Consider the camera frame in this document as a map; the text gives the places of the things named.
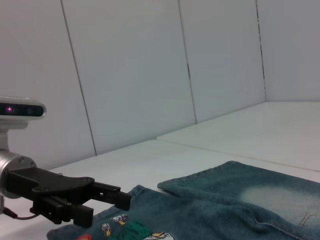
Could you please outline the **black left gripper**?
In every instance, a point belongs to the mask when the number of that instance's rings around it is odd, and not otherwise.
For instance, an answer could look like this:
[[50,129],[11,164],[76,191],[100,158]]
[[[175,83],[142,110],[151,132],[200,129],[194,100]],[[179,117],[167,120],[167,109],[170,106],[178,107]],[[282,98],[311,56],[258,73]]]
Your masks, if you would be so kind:
[[33,201],[30,212],[42,215],[56,225],[62,222],[90,228],[94,209],[82,205],[90,199],[129,210],[131,195],[118,186],[95,182],[91,177],[69,177],[41,168],[9,170],[4,174],[4,189]]

